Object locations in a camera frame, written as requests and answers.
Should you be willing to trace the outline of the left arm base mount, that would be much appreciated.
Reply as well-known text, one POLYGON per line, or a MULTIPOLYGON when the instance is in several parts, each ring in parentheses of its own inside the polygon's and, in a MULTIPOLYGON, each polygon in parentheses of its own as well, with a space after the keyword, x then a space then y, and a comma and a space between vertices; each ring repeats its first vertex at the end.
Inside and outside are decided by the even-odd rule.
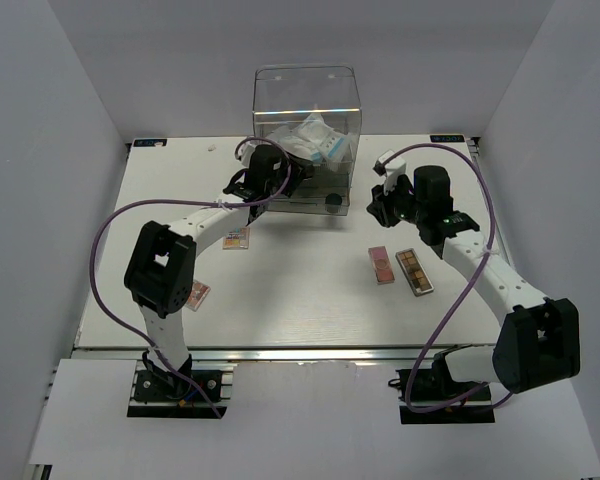
POLYGON ((132 380, 127 417, 211 420, 223 417, 231 398, 233 366, 195 362, 191 374, 219 416, 195 387, 184 382, 174 390, 138 362, 132 380))

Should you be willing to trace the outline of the black jar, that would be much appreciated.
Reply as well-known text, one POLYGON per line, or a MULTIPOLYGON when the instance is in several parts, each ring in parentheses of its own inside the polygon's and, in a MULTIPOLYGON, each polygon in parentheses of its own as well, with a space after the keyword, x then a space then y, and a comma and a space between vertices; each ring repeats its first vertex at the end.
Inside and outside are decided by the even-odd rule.
POLYGON ((331 193, 325 197, 325 210, 327 213, 335 215, 341 211, 343 199, 336 193, 331 193))

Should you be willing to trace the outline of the cotton pad bag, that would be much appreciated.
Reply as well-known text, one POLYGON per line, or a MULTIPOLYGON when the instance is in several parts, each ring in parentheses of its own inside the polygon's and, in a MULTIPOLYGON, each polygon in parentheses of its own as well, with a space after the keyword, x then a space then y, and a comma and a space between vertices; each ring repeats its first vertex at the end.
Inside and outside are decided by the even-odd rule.
POLYGON ((330 127, 320 113, 306 117, 297 127, 297 134, 318 148, 329 170, 338 172, 347 161, 351 137, 330 127))
POLYGON ((309 140, 305 140, 292 131, 287 125, 282 125, 271 132, 267 139, 279 144, 287 153, 313 163, 321 163, 323 157, 318 148, 309 140))

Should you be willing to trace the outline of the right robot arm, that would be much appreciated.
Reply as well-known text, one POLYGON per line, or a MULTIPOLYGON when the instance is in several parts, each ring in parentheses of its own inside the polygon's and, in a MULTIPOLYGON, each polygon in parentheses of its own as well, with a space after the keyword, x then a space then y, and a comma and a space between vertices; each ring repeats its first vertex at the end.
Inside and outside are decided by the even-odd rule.
POLYGON ((459 346, 436 355, 431 384, 452 399, 467 385, 499 383, 518 394, 579 374, 579 312, 524 280, 497 253, 479 225, 456 210, 441 166, 383 169, 368 212, 384 227, 414 225, 420 240, 462 275, 500 324, 494 346, 459 346))

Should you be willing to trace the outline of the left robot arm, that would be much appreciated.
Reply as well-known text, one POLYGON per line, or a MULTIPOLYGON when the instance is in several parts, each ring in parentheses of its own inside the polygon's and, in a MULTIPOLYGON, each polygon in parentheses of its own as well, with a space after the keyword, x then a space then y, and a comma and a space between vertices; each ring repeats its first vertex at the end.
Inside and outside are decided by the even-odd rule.
POLYGON ((253 223, 268 209, 267 198, 292 196, 313 174, 311 161, 261 144, 213 206, 168 224, 150 221, 142 227, 124 286, 138 305, 151 340, 143 364, 168 398, 181 399, 193 389, 182 309, 193 290, 197 257, 229 232, 253 223))

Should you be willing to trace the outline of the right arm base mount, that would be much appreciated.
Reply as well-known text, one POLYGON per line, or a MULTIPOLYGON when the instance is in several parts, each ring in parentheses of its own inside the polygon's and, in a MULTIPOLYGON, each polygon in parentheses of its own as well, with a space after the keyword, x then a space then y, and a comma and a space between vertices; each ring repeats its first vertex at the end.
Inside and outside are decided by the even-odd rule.
MULTIPOLYGON (((400 422, 402 425, 459 425, 459 424, 492 424, 495 414, 491 409, 491 391, 484 387, 467 399, 431 413, 412 412, 405 402, 406 387, 410 369, 396 371, 396 378, 387 382, 389 388, 398 392, 400 422)), ((448 369, 440 360, 425 368, 420 368, 415 375, 411 390, 411 401, 415 407, 429 407, 451 400, 477 386, 475 382, 458 383, 451 379, 448 369)))

